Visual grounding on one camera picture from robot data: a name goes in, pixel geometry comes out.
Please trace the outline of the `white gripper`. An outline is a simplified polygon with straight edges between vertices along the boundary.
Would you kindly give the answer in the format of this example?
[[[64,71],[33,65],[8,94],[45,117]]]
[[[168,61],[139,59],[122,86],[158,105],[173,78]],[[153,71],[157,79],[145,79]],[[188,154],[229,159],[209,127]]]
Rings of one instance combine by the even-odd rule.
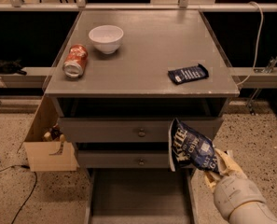
[[[240,165],[226,152],[216,148],[218,172],[204,172],[207,187],[214,193],[215,207],[222,218],[229,220],[230,215],[238,207],[250,202],[265,203],[266,199]]]

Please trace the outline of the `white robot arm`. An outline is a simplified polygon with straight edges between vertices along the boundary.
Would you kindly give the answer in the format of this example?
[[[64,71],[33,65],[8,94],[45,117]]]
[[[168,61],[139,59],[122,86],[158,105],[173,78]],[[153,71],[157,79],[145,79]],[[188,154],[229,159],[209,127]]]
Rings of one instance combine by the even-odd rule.
[[[219,173],[205,172],[214,204],[229,224],[277,224],[257,185],[229,154],[215,149]]]

